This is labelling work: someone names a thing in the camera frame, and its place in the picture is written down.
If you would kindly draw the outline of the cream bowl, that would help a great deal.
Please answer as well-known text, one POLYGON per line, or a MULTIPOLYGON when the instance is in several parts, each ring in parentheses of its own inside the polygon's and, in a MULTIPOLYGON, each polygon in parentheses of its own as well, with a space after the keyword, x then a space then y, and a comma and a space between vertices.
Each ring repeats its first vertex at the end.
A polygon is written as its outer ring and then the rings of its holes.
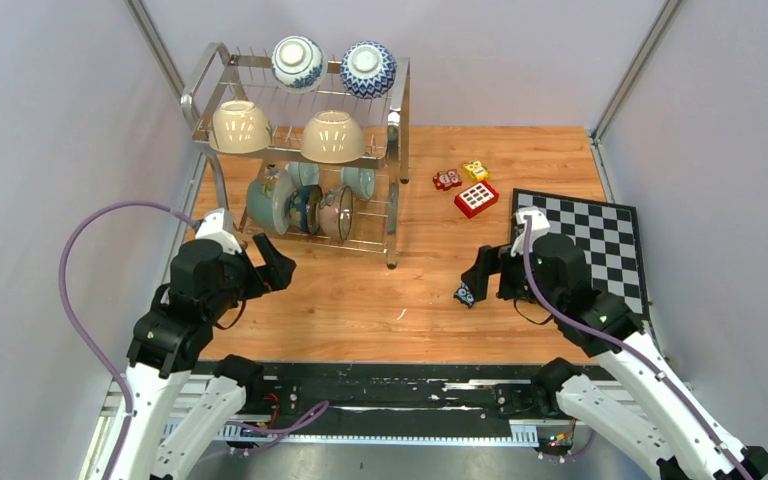
POLYGON ((346 111, 320 111, 304 127, 300 152, 305 159, 323 164, 355 161, 365 154, 363 130, 346 111))
POLYGON ((213 113, 209 145, 222 154, 247 154, 272 145, 272 125, 254 102, 231 100, 213 113))

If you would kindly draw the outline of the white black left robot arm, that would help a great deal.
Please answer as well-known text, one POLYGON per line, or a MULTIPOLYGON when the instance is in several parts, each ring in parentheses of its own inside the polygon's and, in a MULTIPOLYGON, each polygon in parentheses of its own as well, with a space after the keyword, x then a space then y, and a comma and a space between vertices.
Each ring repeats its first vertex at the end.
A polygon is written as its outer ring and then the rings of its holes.
POLYGON ((133 329, 123 394, 94 479, 185 479, 232 415, 258 411, 266 400, 262 365, 229 355, 177 428, 164 430, 218 320, 251 299, 286 289, 296 268, 264 234, 253 238, 264 263, 253 265, 230 234, 184 243, 149 311, 133 329))

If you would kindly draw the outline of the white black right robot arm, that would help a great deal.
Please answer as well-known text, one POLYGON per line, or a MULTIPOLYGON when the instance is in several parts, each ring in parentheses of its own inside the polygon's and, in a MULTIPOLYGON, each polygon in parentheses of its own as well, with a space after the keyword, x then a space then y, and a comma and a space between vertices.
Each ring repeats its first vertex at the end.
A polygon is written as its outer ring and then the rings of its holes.
POLYGON ((609 399, 563 358, 532 378, 531 403, 544 417, 584 421, 652 479, 762 479, 768 451, 744 444, 708 413, 672 371, 622 297, 593 284, 585 252, 563 234, 479 248, 455 299, 473 306, 487 297, 542 305, 563 336, 596 360, 636 402, 634 413, 609 399))

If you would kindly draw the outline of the steel two-tier dish rack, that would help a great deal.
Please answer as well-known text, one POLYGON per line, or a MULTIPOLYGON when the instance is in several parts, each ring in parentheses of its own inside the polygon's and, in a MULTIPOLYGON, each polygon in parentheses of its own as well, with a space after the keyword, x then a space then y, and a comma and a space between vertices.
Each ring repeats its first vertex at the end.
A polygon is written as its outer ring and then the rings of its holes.
POLYGON ((251 100, 269 116, 271 143, 250 155, 260 161, 262 169, 303 162, 304 122, 321 110, 347 112, 358 121, 365 141, 363 156, 350 164, 373 169, 377 175, 373 198, 357 213, 380 219, 381 233, 376 240, 363 240, 357 235, 344 241, 324 236, 315 240, 327 247, 381 254, 387 267, 394 269, 398 265, 400 188, 409 182, 410 60, 397 59, 393 86, 382 96, 369 99, 356 97, 345 88, 340 77, 341 64, 339 59, 326 61, 323 80, 316 89, 291 93, 273 77, 270 56, 233 53, 223 43, 210 43, 183 87, 182 113, 192 129, 193 142, 208 159, 218 204, 225 207, 228 194, 220 162, 222 154, 210 144, 212 116, 224 101, 251 100))

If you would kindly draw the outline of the blue owl toy block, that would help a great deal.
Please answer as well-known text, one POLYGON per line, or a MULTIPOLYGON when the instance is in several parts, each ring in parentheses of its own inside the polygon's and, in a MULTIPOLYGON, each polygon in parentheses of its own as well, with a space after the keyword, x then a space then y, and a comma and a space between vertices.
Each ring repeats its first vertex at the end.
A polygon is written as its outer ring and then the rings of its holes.
POLYGON ((475 305, 475 298, 469 286, 464 282, 455 290, 453 298, 467 308, 472 308, 475 305))

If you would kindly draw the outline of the dark blue floral bowl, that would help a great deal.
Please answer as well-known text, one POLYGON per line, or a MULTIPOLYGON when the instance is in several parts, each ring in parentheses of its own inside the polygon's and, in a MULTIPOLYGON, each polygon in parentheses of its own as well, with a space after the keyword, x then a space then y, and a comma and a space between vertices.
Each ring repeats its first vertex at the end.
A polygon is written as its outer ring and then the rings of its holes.
POLYGON ((289 198, 288 222, 296 230, 314 235, 319 231, 318 203, 322 189, 318 184, 301 186, 289 198))

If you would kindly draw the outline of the red calculator toy block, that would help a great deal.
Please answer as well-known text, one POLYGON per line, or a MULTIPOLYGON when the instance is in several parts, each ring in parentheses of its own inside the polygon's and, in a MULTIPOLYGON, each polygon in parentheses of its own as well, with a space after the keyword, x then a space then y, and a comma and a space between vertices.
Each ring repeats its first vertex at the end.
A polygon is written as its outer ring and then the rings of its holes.
POLYGON ((468 219, 472 219, 499 200, 499 193, 486 181, 482 180, 457 194, 454 205, 468 219))

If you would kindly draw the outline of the pink brown bowl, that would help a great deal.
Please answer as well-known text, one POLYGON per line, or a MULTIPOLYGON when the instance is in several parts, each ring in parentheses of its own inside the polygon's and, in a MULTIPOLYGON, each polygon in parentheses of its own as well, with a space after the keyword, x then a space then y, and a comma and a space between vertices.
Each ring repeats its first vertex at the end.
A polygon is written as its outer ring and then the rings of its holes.
POLYGON ((354 195, 349 186, 334 187, 318 203, 318 220, 325 235, 335 241, 348 239, 352 226, 354 195))

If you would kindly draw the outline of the red owl toy block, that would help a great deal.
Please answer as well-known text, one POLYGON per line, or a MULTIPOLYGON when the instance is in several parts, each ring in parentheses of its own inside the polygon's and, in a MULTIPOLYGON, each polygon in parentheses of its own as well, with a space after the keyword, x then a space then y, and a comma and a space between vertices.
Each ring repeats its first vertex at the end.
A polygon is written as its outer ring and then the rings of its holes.
POLYGON ((462 185, 462 179, 455 169, 438 171, 432 177, 433 184, 437 190, 448 191, 462 185))

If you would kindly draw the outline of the yellow owl toy block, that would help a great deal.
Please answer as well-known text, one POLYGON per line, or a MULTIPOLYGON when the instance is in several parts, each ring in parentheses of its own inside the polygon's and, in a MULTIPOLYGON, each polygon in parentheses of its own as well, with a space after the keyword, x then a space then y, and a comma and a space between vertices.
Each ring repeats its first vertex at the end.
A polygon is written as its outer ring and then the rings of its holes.
POLYGON ((475 183, 489 180, 490 172, 481 160, 472 160, 463 164, 467 176, 475 183))

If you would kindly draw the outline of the small celadon cup left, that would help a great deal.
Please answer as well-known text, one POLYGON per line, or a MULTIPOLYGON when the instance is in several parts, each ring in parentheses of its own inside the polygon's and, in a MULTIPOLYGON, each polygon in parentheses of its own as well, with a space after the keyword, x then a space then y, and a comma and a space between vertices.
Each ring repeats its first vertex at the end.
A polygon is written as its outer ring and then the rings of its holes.
POLYGON ((289 162, 285 169, 295 188, 318 185, 320 182, 320 169, 315 163, 289 162))

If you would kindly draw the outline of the small celadon cup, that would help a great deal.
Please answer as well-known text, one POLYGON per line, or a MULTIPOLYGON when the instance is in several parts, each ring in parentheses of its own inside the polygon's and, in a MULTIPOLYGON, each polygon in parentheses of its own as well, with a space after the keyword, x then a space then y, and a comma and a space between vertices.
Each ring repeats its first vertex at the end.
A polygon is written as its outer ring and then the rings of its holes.
POLYGON ((348 186, 356 198, 369 200, 375 191, 376 171, 374 169, 343 167, 341 182, 348 186))
POLYGON ((320 182, 320 169, 315 163, 289 162, 285 169, 295 188, 318 185, 320 182))

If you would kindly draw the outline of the black white checkerboard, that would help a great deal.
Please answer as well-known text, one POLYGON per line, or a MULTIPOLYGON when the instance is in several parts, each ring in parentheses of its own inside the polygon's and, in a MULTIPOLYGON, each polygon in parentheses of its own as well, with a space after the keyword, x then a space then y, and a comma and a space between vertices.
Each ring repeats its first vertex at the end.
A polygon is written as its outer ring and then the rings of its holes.
POLYGON ((624 299, 650 319, 637 211, 633 206, 516 188, 511 211, 537 207, 550 231, 568 236, 585 252, 593 286, 624 299))

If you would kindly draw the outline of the small celadon cup right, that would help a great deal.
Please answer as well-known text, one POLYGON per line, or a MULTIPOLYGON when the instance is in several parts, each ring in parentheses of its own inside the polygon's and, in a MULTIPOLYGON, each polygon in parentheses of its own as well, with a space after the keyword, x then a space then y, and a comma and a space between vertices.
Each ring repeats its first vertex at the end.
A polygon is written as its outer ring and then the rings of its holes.
POLYGON ((356 198, 369 200, 375 191, 376 171, 374 169, 343 167, 341 182, 348 186, 356 198))

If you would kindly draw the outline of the white blue floral bowl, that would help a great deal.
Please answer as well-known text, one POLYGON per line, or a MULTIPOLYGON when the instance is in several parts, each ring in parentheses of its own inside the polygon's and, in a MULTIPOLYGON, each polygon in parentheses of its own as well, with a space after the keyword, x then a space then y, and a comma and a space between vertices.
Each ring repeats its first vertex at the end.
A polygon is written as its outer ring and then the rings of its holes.
POLYGON ((303 94, 318 89, 327 73, 327 60, 321 47, 304 36, 281 39, 271 55, 271 71, 277 86, 303 94))

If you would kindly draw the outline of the blue white patterned bowl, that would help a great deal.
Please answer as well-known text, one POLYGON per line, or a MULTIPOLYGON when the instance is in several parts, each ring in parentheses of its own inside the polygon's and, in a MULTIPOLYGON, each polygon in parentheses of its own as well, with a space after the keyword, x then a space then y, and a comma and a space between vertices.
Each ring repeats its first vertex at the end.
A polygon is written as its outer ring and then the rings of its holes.
POLYGON ((398 64, 382 44, 363 40, 343 55, 339 77, 346 92, 360 99, 384 97, 393 87, 398 64))

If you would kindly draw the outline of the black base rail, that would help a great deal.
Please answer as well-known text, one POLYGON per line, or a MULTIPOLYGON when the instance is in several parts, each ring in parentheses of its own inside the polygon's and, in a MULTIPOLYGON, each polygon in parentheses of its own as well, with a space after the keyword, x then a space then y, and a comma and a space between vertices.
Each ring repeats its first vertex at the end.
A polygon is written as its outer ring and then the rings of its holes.
MULTIPOLYGON (((220 361, 198 361, 176 400, 166 435, 197 404, 220 361)), ((229 441, 249 454, 298 437, 398 445, 449 445, 462 439, 519 445, 514 431, 518 420, 575 421, 590 428, 570 416, 545 415, 535 404, 532 378, 546 364, 260 365, 264 368, 262 393, 249 399, 213 438, 229 441)), ((640 411, 606 370, 572 365, 587 374, 609 399, 634 413, 640 411)), ((119 408, 129 389, 125 375, 117 378, 117 384, 119 408)), ((120 435, 114 424, 116 412, 103 448, 108 439, 120 435)))

